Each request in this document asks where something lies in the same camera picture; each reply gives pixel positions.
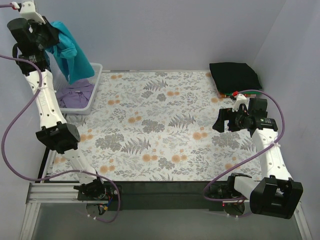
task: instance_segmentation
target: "purple cloth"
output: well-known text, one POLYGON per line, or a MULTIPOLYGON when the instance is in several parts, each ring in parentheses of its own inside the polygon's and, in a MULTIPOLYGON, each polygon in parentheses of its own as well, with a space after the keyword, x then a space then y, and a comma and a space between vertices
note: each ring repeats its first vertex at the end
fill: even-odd
POLYGON ((60 108, 83 109, 90 100, 95 85, 88 79, 80 79, 74 84, 59 90, 55 96, 60 108))

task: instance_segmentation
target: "white plastic bin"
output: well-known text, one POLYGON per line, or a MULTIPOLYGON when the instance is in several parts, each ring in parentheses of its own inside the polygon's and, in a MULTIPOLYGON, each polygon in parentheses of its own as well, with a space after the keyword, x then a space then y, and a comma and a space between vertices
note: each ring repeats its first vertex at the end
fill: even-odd
MULTIPOLYGON (((98 87, 100 84, 100 77, 102 72, 102 65, 99 63, 90 63, 94 70, 94 76, 88 78, 89 83, 94 84, 93 92, 91 94, 88 105, 85 108, 60 108, 63 114, 80 114, 80 115, 89 115, 91 109, 94 105, 98 87)), ((53 87, 54 90, 59 91, 60 89, 64 89, 70 86, 67 82, 65 76, 60 71, 56 77, 53 78, 53 87)))

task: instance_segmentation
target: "gray fern print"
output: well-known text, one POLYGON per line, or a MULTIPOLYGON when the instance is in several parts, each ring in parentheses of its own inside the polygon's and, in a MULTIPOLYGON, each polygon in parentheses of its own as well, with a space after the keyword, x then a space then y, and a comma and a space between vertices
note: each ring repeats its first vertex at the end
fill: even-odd
POLYGON ((152 175, 152 177, 149 178, 150 181, 173 181, 174 177, 170 178, 170 175, 168 173, 168 176, 165 177, 164 175, 159 174, 159 177, 152 175))
POLYGON ((86 117, 84 115, 67 115, 66 120, 68 124, 73 124, 76 127, 86 125, 86 117))
POLYGON ((160 90, 162 88, 165 88, 166 86, 168 86, 168 84, 164 80, 162 80, 162 81, 160 81, 160 80, 156 80, 156 81, 151 80, 150 82, 148 82, 145 85, 145 87, 143 89, 150 90, 150 91, 157 91, 157 90, 160 90))
POLYGON ((163 93, 160 93, 156 99, 158 99, 160 102, 164 102, 167 98, 166 95, 164 95, 163 93))
POLYGON ((181 131, 171 132, 168 134, 168 137, 163 138, 162 142, 168 144, 171 150, 176 149, 177 147, 187 146, 190 139, 186 133, 187 128, 181 131))
POLYGON ((130 139, 125 146, 121 149, 121 152, 125 152, 128 154, 135 154, 137 153, 141 154, 143 150, 151 148, 151 145, 149 143, 149 140, 147 141, 146 138, 144 140, 137 137, 137 140, 130 139))
POLYGON ((219 136, 214 136, 212 138, 212 143, 215 146, 221 148, 230 147, 232 149, 237 149, 240 147, 240 143, 237 140, 240 140, 240 136, 237 132, 223 132, 219 136))
POLYGON ((170 101, 170 102, 167 103, 167 105, 170 105, 170 106, 181 106, 184 103, 185 103, 184 101, 170 101))
POLYGON ((120 103, 120 106, 121 107, 125 107, 127 109, 131 109, 131 108, 136 108, 138 107, 138 105, 132 103, 132 102, 129 102, 129 103, 120 103))
POLYGON ((161 157, 158 161, 158 166, 161 169, 167 169, 167 170, 171 170, 175 168, 175 164, 172 163, 171 161, 168 161, 165 157, 161 157))
POLYGON ((198 150, 192 150, 192 154, 207 154, 208 152, 211 152, 212 150, 208 147, 202 148, 199 147, 198 150))
POLYGON ((127 113, 125 110, 116 108, 115 110, 113 110, 113 113, 111 113, 109 119, 111 120, 115 120, 117 119, 119 121, 119 123, 122 123, 123 120, 125 119, 127 113))
POLYGON ((190 167, 180 167, 179 170, 175 169, 171 173, 176 175, 189 175, 193 172, 193 169, 190 167))
POLYGON ((166 77, 166 76, 168 76, 168 73, 166 73, 166 72, 156 72, 155 73, 155 75, 157 76, 157 77, 166 77))
POLYGON ((151 109, 148 109, 146 113, 148 116, 153 116, 156 117, 158 115, 171 115, 175 112, 176 110, 174 108, 169 108, 166 105, 153 105, 151 109))
POLYGON ((121 176, 122 178, 134 178, 137 173, 133 172, 132 170, 120 170, 114 171, 115 175, 121 176))
POLYGON ((175 115, 171 122, 169 123, 169 127, 180 128, 184 129, 184 127, 188 127, 190 124, 194 124, 196 122, 194 116, 182 114, 182 116, 175 115))
POLYGON ((188 163, 191 168, 195 168, 197 174, 206 172, 209 167, 209 162, 200 154, 189 160, 188 163))
POLYGON ((143 131, 147 134, 151 132, 159 133, 165 130, 165 125, 158 124, 157 121, 152 121, 152 120, 143 120, 142 126, 145 126, 143 128, 143 131))
POLYGON ((184 100, 188 106, 195 104, 198 100, 198 97, 196 95, 194 95, 193 92, 189 91, 186 94, 183 94, 181 96, 181 99, 184 100))
POLYGON ((255 149, 256 149, 256 145, 255 145, 254 142, 252 141, 252 138, 251 138, 251 137, 246 137, 246 138, 243 140, 243 143, 241 144, 240 149, 254 152, 255 149))
POLYGON ((148 99, 152 94, 154 94, 152 91, 145 91, 141 94, 141 97, 148 99))
POLYGON ((201 88, 198 86, 185 86, 184 89, 194 91, 194 90, 200 90, 201 88))
POLYGON ((112 152, 119 151, 121 149, 121 144, 119 142, 124 142, 125 138, 122 134, 115 133, 112 135, 106 135, 104 138, 98 138, 95 141, 95 146, 97 148, 111 149, 112 152))

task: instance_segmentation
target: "white wall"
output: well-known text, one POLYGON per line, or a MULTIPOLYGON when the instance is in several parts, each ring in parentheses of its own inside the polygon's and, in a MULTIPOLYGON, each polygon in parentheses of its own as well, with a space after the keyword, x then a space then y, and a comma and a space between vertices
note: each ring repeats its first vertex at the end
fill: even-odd
MULTIPOLYGON (((17 12, 0 10, 0 53, 12 55, 15 40, 7 29, 9 20, 16 18, 17 12)), ((27 81, 15 62, 0 58, 0 137, 17 113, 32 97, 27 81)), ((29 177, 37 177, 44 146, 38 142, 35 132, 40 128, 36 105, 21 116, 9 132, 6 153, 9 161, 20 172, 29 177)), ((29 182, 16 177, 9 171, 0 156, 0 239, 19 238, 25 214, 25 203, 29 182)))
POLYGON ((253 63, 285 0, 38 0, 105 70, 253 63))
MULTIPOLYGON (((253 64, 264 90, 283 109, 281 151, 293 179, 302 182, 302 207, 313 239, 320 239, 319 39, 320 1, 287 0, 253 64)), ((269 107, 269 116, 276 112, 269 107)))

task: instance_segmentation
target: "cable tie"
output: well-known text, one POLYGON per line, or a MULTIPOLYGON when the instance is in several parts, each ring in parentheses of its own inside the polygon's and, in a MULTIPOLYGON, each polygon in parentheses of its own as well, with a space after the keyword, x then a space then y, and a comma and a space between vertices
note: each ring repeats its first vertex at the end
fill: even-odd
POLYGON ((42 90, 42 89, 50 89, 51 91, 53 91, 54 93, 56 93, 57 91, 56 90, 54 90, 54 89, 52 89, 51 87, 48 87, 48 86, 37 86, 36 88, 35 88, 36 90, 42 90))
POLYGON ((280 145, 279 143, 277 143, 277 142, 271 141, 271 142, 270 142, 270 145, 272 145, 272 144, 273 144, 275 147, 279 147, 279 148, 281 147, 281 145, 280 145))

